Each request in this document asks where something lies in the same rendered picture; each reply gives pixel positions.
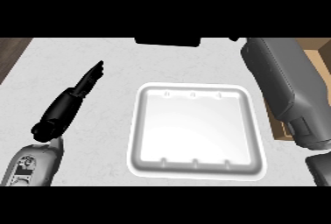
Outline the black appliance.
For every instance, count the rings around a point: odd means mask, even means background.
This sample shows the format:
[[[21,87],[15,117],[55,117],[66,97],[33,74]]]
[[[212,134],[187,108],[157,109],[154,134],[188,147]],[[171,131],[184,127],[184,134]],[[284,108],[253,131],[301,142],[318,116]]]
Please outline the black appliance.
[[[138,44],[159,46],[185,46],[199,47],[200,38],[135,38]]]

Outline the white foam tray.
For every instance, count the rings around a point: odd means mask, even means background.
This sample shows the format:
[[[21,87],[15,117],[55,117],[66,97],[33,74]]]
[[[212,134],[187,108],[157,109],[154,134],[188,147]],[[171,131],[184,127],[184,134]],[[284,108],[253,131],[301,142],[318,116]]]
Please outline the white foam tray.
[[[135,101],[128,166],[147,178],[261,180],[265,147],[244,87],[144,84]]]

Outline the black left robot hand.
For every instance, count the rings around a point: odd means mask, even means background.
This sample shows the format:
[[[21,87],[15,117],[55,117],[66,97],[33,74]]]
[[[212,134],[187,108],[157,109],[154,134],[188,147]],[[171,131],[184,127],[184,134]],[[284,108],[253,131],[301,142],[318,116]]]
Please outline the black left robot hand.
[[[45,143],[63,136],[79,113],[79,109],[100,78],[104,75],[104,61],[88,71],[75,87],[70,87],[54,100],[32,129],[35,139]]]

